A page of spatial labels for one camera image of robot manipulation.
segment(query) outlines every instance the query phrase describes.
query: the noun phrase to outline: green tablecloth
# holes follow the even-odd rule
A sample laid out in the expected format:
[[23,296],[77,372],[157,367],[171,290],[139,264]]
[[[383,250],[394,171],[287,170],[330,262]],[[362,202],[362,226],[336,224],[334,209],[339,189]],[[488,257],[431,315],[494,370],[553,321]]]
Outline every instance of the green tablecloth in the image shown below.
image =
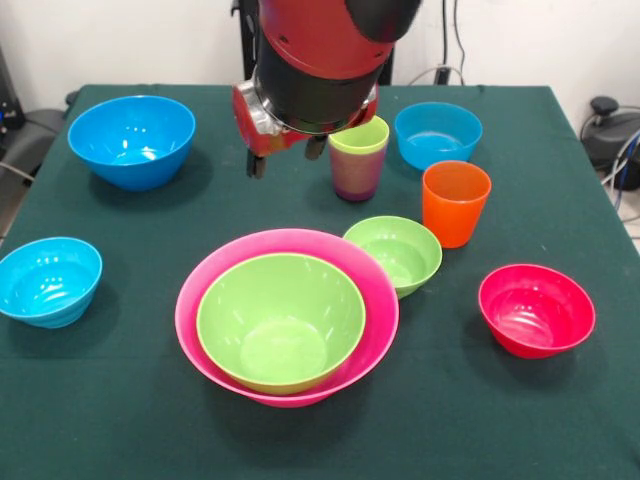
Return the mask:
[[[640,262],[547,88],[381,89],[390,123],[412,103],[461,104],[482,120],[473,161],[493,192],[471,243],[401,302],[383,362],[315,406],[278,410],[200,375],[178,345],[175,300],[209,252],[257,230],[342,234],[371,215],[420,220],[420,175],[392,139],[376,196],[331,189],[327,154],[302,146],[245,177],[228,87],[91,86],[70,114],[127,94],[193,109],[193,152],[177,178],[132,194],[92,176],[63,132],[2,255],[54,235],[102,252],[104,277],[77,324],[0,323],[0,479],[640,478]],[[558,268],[592,295],[596,332],[541,361],[505,353],[476,306],[493,268]]]

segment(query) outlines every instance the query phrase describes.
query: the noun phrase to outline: red bowl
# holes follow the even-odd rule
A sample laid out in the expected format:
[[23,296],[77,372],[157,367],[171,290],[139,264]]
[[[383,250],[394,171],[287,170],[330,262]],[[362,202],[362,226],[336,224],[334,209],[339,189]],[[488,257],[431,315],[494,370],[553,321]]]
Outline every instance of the red bowl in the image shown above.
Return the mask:
[[522,358],[545,358],[584,342],[596,312],[587,292],[539,265],[507,265],[480,285],[480,310],[496,340]]
[[[367,315],[360,343],[340,368],[311,390],[287,396],[258,393],[233,380],[204,352],[196,332],[198,305],[212,282],[248,258],[280,252],[313,255],[338,267],[360,290]],[[257,402],[272,407],[295,408],[319,402],[369,373],[389,350],[398,328],[398,316],[398,298],[391,280],[364,250],[329,233],[281,229],[238,238],[205,258],[180,290],[175,326],[185,355],[207,378]]]

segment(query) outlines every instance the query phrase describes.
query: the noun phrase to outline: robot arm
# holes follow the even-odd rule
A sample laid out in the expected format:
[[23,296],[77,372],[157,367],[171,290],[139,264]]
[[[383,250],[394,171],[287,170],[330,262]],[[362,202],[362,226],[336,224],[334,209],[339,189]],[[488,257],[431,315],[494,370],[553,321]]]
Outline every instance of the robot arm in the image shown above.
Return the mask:
[[253,77],[233,88],[250,175],[264,158],[371,119],[376,81],[420,0],[260,0]]

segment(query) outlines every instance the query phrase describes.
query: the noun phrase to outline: bowl rim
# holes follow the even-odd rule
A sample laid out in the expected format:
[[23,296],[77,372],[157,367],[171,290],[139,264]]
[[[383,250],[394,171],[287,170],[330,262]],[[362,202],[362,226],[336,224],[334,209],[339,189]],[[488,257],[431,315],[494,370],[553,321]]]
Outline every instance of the bowl rim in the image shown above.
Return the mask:
[[360,245],[358,245],[357,243],[353,242],[352,240],[350,240],[348,238],[349,234],[353,233],[353,231],[356,228],[361,227],[363,224],[366,223],[373,223],[375,221],[380,221],[380,220],[391,220],[394,222],[401,222],[401,223],[406,223],[408,225],[411,226],[417,226],[420,227],[420,230],[423,231],[424,233],[427,234],[427,236],[429,237],[430,240],[432,240],[437,246],[438,246],[438,257],[437,257],[437,262],[433,268],[433,271],[430,273],[427,273],[427,275],[424,275],[423,277],[420,278],[420,280],[417,280],[415,282],[406,284],[406,285],[396,285],[395,283],[393,283],[393,281],[391,282],[393,284],[393,288],[397,291],[398,289],[408,289],[408,288],[414,288],[414,287],[420,287],[422,284],[424,284],[425,282],[427,282],[431,277],[433,277],[438,270],[440,270],[440,266],[442,265],[442,245],[440,244],[440,241],[438,240],[438,237],[435,236],[435,234],[429,230],[427,227],[425,227],[423,224],[416,222],[415,220],[411,220],[410,218],[406,218],[406,217],[400,217],[397,215],[378,215],[375,217],[368,217],[365,218],[363,220],[360,220],[357,223],[354,223],[353,225],[351,225],[351,227],[349,227],[349,229],[344,232],[344,235],[342,235],[342,238],[344,238],[345,240],[348,240],[349,242],[353,243],[354,245],[356,245],[359,248],[362,248]]
[[91,286],[89,288],[87,288],[85,290],[85,292],[78,297],[74,302],[56,308],[55,310],[52,310],[50,312],[46,312],[46,313],[38,313],[36,315],[25,315],[25,314],[20,314],[20,313],[13,313],[13,312],[9,312],[7,310],[5,310],[2,306],[2,304],[0,304],[0,313],[2,313],[3,315],[6,315],[7,317],[11,317],[14,318],[16,320],[29,320],[29,321],[33,321],[33,320],[39,320],[42,318],[46,318],[49,317],[50,315],[56,314],[56,313],[60,313],[66,309],[68,309],[69,307],[73,306],[73,305],[77,305],[80,302],[82,302],[83,300],[85,300],[87,298],[87,296],[89,296],[97,287],[98,282],[100,281],[100,278],[102,277],[102,268],[103,268],[103,261],[102,261],[102,255],[100,255],[100,252],[98,251],[98,249],[96,247],[94,247],[92,244],[90,244],[89,242],[86,242],[85,240],[81,240],[79,238],[76,237],[65,237],[65,236],[58,236],[58,237],[46,237],[46,238],[40,238],[38,240],[33,240],[31,242],[25,243],[24,245],[19,246],[18,248],[16,248],[15,250],[12,250],[11,252],[9,252],[7,255],[5,255],[2,260],[0,260],[0,265],[2,265],[2,263],[9,257],[11,257],[13,254],[17,254],[20,250],[23,250],[29,246],[38,244],[38,243],[47,243],[47,242],[51,242],[51,241],[58,241],[58,240],[70,240],[72,242],[75,243],[79,243],[82,244],[86,247],[89,248],[90,251],[92,251],[95,255],[96,258],[98,259],[98,273],[95,275],[95,278],[93,279],[93,281],[91,282]]
[[67,144],[69,145],[69,147],[71,148],[71,150],[73,151],[74,154],[76,154],[78,157],[82,158],[84,161],[88,162],[88,163],[92,163],[94,165],[111,165],[111,166],[116,166],[116,167],[133,167],[136,165],[145,165],[149,162],[135,162],[135,163],[118,163],[118,165],[112,165],[110,163],[105,163],[105,162],[97,162],[91,158],[87,158],[85,155],[82,155],[80,152],[78,152],[78,150],[75,148],[75,146],[73,145],[73,142],[71,141],[71,135],[73,133],[74,127],[77,125],[77,122],[82,119],[83,117],[85,117],[86,115],[92,113],[95,110],[99,110],[100,108],[104,107],[107,104],[112,104],[112,103],[120,103],[123,101],[128,101],[128,100],[139,100],[139,99],[151,99],[151,100],[160,100],[162,102],[166,102],[166,103],[173,103],[177,106],[179,106],[180,108],[182,108],[185,112],[187,112],[189,118],[191,119],[191,131],[189,132],[189,135],[187,135],[186,139],[181,142],[178,146],[176,146],[176,148],[168,153],[165,153],[164,155],[159,156],[158,158],[154,159],[153,162],[157,162],[159,160],[163,160],[164,158],[167,158],[169,155],[171,155],[172,153],[184,148],[186,145],[189,144],[189,142],[193,139],[193,136],[196,132],[196,117],[193,114],[193,112],[191,111],[191,109],[189,107],[187,107],[185,104],[174,100],[173,98],[169,98],[169,97],[164,97],[162,95],[126,95],[124,97],[115,97],[115,98],[110,98],[108,100],[105,100],[103,102],[97,103],[96,105],[87,108],[84,112],[82,112],[81,114],[79,114],[71,123],[71,126],[69,127],[69,131],[67,132]]
[[348,379],[343,380],[341,383],[339,383],[338,385],[334,385],[330,388],[324,388],[324,389],[320,389],[314,392],[300,392],[300,393],[295,393],[295,394],[291,394],[291,395],[286,395],[286,396],[281,396],[281,395],[271,395],[271,394],[267,394],[267,393],[260,393],[254,390],[251,390],[250,388],[242,385],[242,384],[238,384],[238,385],[234,385],[232,383],[229,383],[230,381],[235,382],[235,380],[233,380],[233,378],[229,377],[228,375],[226,375],[223,372],[223,375],[228,377],[225,378],[224,376],[220,377],[217,375],[212,374],[211,372],[207,371],[207,369],[199,362],[196,360],[196,356],[193,353],[193,351],[190,348],[187,348],[187,340],[184,338],[184,334],[182,332],[182,329],[180,327],[181,323],[179,320],[182,317],[182,308],[183,308],[183,304],[186,302],[185,298],[188,296],[188,290],[189,288],[193,288],[191,283],[193,283],[196,279],[196,277],[198,276],[198,274],[200,273],[200,271],[205,270],[208,267],[208,263],[210,263],[211,261],[213,261],[213,259],[216,259],[220,256],[224,256],[226,254],[226,252],[235,249],[238,245],[242,245],[246,242],[251,242],[251,241],[264,241],[265,235],[274,235],[274,234],[301,234],[301,235],[314,235],[316,237],[318,237],[318,239],[321,238],[331,238],[332,241],[336,238],[341,239],[341,237],[338,237],[337,235],[334,235],[332,233],[329,232],[324,232],[321,230],[313,230],[313,229],[305,229],[305,228],[275,228],[275,229],[269,229],[269,230],[262,230],[262,231],[258,231],[258,232],[253,232],[253,233],[249,233],[246,235],[243,235],[241,237],[238,237],[234,240],[231,240],[230,242],[220,246],[219,248],[215,249],[213,252],[210,252],[209,254],[207,254],[203,259],[201,259],[198,264],[195,266],[195,268],[193,268],[189,274],[187,275],[187,278],[185,279],[185,281],[183,282],[182,286],[180,287],[180,293],[178,294],[178,298],[176,301],[176,306],[174,309],[174,327],[176,329],[176,336],[178,337],[178,343],[180,344],[180,347],[182,349],[183,354],[187,357],[187,359],[189,360],[189,362],[191,363],[191,365],[193,365],[193,367],[200,372],[202,375],[204,375],[206,378],[208,378],[209,380],[211,380],[212,382],[214,382],[215,384],[221,386],[222,388],[225,388],[231,392],[237,393],[239,395],[242,395],[244,397],[247,397],[251,400],[257,401],[257,402],[264,402],[267,403],[269,405],[275,406],[274,404],[277,404],[278,407],[280,408],[293,408],[295,407],[297,404],[303,404],[303,405],[310,405],[312,403],[315,402],[319,402],[331,395],[334,395],[335,393],[339,392],[340,390],[343,390],[345,388],[350,387],[351,385],[353,385],[354,383],[357,383],[359,380],[361,380],[362,378],[364,378],[366,375],[368,375],[369,373],[371,373],[372,370],[375,369],[375,367],[377,365],[380,364],[380,362],[382,361],[382,359],[387,355],[387,353],[389,352],[391,345],[393,344],[393,341],[396,337],[396,334],[398,332],[398,325],[400,323],[400,306],[398,304],[398,297],[395,294],[395,290],[393,288],[393,284],[391,283],[391,280],[389,279],[389,276],[387,275],[387,273],[382,269],[382,267],[380,267],[380,265],[378,265],[377,262],[375,262],[364,250],[362,250],[361,248],[353,245],[352,243],[350,243],[350,246],[359,250],[364,258],[364,255],[367,256],[367,258],[369,258],[371,260],[371,266],[373,269],[377,269],[378,273],[380,274],[381,278],[384,278],[386,280],[385,285],[384,285],[384,291],[386,294],[388,294],[389,296],[393,296],[394,301],[393,301],[393,318],[391,319],[392,325],[391,325],[391,331],[390,331],[390,335],[389,338],[387,339],[386,343],[384,344],[384,346],[380,349],[379,352],[377,352],[377,354],[375,355],[375,357],[373,358],[373,360],[366,365],[366,367],[362,368],[357,374],[355,374],[353,377],[350,377]]
[[[554,347],[543,347],[540,345],[535,345],[532,343],[528,343],[528,342],[524,342],[522,340],[519,339],[515,339],[512,336],[506,334],[494,321],[492,318],[489,317],[489,315],[487,315],[487,311],[484,308],[484,304],[482,302],[482,292],[484,290],[485,284],[486,282],[492,278],[493,276],[497,275],[498,273],[504,271],[504,270],[511,270],[513,268],[521,268],[521,267],[533,267],[537,270],[544,270],[547,272],[550,272],[558,277],[561,277],[565,280],[567,280],[569,283],[573,284],[575,287],[577,287],[578,291],[580,292],[580,294],[587,300],[587,304],[589,305],[589,310],[590,310],[590,315],[589,315],[589,320],[590,320],[590,325],[589,328],[587,329],[587,331],[585,332],[585,334],[580,337],[578,340],[575,340],[571,343],[568,343],[566,345],[561,345],[561,346],[554,346]],[[589,338],[589,336],[593,333],[593,331],[595,330],[596,327],[596,309],[595,306],[593,304],[593,301],[591,300],[591,297],[589,296],[589,294],[587,293],[587,291],[578,283],[576,282],[573,278],[569,277],[568,275],[565,275],[564,273],[555,270],[553,268],[550,267],[545,267],[544,265],[537,265],[535,263],[510,263],[508,265],[503,265],[501,267],[496,268],[495,270],[491,271],[483,280],[482,283],[480,284],[480,287],[478,288],[478,305],[480,306],[480,311],[482,312],[482,316],[484,317],[485,321],[489,324],[490,327],[495,328],[498,332],[500,332],[500,335],[505,336],[506,338],[508,338],[509,340],[511,340],[514,343],[517,343],[518,345],[522,345],[524,347],[527,348],[531,348],[534,350],[538,350],[538,351],[544,351],[544,352],[564,352],[566,350],[570,350],[574,347],[577,347],[578,345],[580,345],[582,342],[584,342],[587,338]]]
[[[398,126],[399,120],[404,116],[404,114],[406,114],[406,112],[410,110],[417,110],[425,107],[434,107],[434,106],[451,107],[455,110],[464,112],[465,114],[469,115],[475,121],[476,125],[479,127],[479,132],[473,141],[463,144],[461,148],[470,148],[478,144],[478,142],[484,135],[484,125],[482,124],[482,121],[480,121],[478,116],[475,113],[473,113],[471,110],[461,105],[457,105],[455,103],[449,103],[449,102],[419,102],[419,103],[411,104],[408,107],[405,107],[402,110],[400,110],[396,115],[396,118],[393,120],[393,128],[396,132],[396,136],[398,137],[398,141],[406,139],[405,135],[402,134],[402,132],[400,131],[400,127]],[[456,150],[460,150],[460,148],[455,148],[448,151],[455,152]]]
[[[245,375],[238,374],[238,373],[230,370],[229,368],[225,367],[219,361],[219,359],[215,358],[215,355],[213,355],[210,352],[210,350],[207,347],[206,343],[203,342],[203,340],[202,340],[201,328],[202,328],[202,322],[204,321],[204,319],[201,316],[201,312],[202,312],[202,309],[204,308],[204,300],[205,300],[205,298],[211,293],[211,291],[216,287],[216,285],[218,285],[224,279],[225,276],[227,276],[228,274],[230,274],[231,272],[233,272],[235,270],[238,270],[238,269],[246,266],[249,263],[252,263],[252,262],[255,262],[255,261],[259,261],[259,260],[264,259],[264,258],[276,258],[276,257],[295,257],[295,258],[300,258],[300,259],[307,259],[307,260],[311,260],[313,262],[316,262],[318,264],[323,264],[325,267],[329,268],[330,270],[333,270],[333,271],[337,272],[343,279],[346,280],[347,284],[356,293],[357,305],[359,307],[359,309],[358,309],[358,319],[359,319],[358,323],[359,324],[358,324],[358,331],[356,333],[356,336],[355,336],[353,344],[345,351],[345,353],[343,353],[343,355],[341,355],[339,357],[338,360],[336,360],[335,362],[332,362],[328,366],[325,366],[325,368],[320,373],[316,373],[316,374],[313,374],[311,376],[308,376],[308,377],[305,377],[305,378],[300,378],[300,379],[297,379],[297,380],[294,380],[294,381],[264,382],[262,380],[256,380],[254,378],[250,378],[250,377],[247,377]],[[353,351],[357,348],[358,344],[360,343],[360,340],[362,340],[362,335],[364,333],[364,327],[365,327],[366,322],[367,322],[367,310],[366,310],[366,307],[365,307],[365,304],[364,304],[364,298],[362,297],[362,293],[360,292],[360,289],[355,284],[355,282],[351,279],[351,277],[349,277],[349,275],[344,273],[340,268],[336,267],[335,265],[331,264],[330,262],[327,262],[326,260],[323,260],[323,259],[318,258],[318,257],[314,257],[313,255],[308,255],[308,254],[304,254],[304,253],[274,252],[274,253],[266,253],[266,254],[263,254],[263,255],[256,255],[254,257],[248,258],[246,260],[243,260],[242,262],[239,262],[239,263],[235,264],[234,266],[232,266],[231,268],[229,268],[225,272],[223,272],[218,278],[216,278],[211,283],[211,285],[209,285],[209,287],[207,287],[207,289],[205,290],[204,294],[202,295],[202,298],[200,299],[200,303],[198,304],[198,311],[197,311],[197,314],[196,314],[196,331],[197,331],[198,340],[200,341],[200,345],[202,346],[202,349],[205,351],[205,353],[211,359],[211,361],[213,363],[215,363],[218,367],[220,367],[220,369],[223,370],[227,375],[229,375],[231,377],[234,377],[236,379],[239,379],[241,381],[244,381],[244,382],[249,382],[249,383],[252,383],[254,385],[261,385],[261,386],[264,386],[264,387],[288,387],[288,386],[291,386],[291,385],[298,385],[300,383],[311,382],[311,381],[316,380],[318,378],[324,377],[325,375],[333,372],[335,369],[340,367],[340,365],[342,365],[347,360],[347,358],[349,358],[351,356]]]

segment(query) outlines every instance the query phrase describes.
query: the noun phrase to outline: plastic cup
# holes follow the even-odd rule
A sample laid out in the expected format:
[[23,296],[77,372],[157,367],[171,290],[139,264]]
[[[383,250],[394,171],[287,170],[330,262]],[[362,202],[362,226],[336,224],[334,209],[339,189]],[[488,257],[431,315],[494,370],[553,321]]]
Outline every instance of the plastic cup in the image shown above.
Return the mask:
[[331,176],[336,194],[351,202],[373,197],[389,143],[389,125],[376,116],[368,123],[329,135]]
[[422,176],[422,223],[444,248],[469,242],[491,191],[491,179],[480,167],[447,160]]

